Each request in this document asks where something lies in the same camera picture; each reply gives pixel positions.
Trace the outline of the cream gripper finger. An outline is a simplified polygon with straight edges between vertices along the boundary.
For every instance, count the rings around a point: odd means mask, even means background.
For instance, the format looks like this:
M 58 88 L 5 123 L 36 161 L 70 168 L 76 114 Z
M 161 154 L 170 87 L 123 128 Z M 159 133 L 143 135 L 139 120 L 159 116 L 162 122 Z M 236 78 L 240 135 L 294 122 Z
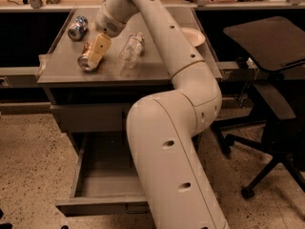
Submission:
M 111 44 L 112 40 L 107 34 L 101 32 L 95 36 L 88 56 L 88 66 L 91 69 L 95 69 L 98 66 Z

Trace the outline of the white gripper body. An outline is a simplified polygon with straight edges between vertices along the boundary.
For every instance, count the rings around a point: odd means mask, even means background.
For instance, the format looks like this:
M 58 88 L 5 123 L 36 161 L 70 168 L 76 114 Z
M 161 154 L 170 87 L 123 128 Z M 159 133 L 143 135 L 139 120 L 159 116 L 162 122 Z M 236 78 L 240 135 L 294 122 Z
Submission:
M 139 9 L 132 0 L 106 0 L 96 14 L 95 29 L 114 38 L 125 29 L 131 17 L 138 12 Z

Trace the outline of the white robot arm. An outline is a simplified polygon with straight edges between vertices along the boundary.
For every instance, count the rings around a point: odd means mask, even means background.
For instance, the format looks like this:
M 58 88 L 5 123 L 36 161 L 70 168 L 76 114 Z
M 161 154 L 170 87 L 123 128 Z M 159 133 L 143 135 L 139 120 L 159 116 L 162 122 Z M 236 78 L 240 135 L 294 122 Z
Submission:
M 216 119 L 213 71 L 160 0 L 106 0 L 95 28 L 115 37 L 140 13 L 173 89 L 135 102 L 127 117 L 133 162 L 157 229 L 230 229 L 192 138 Z

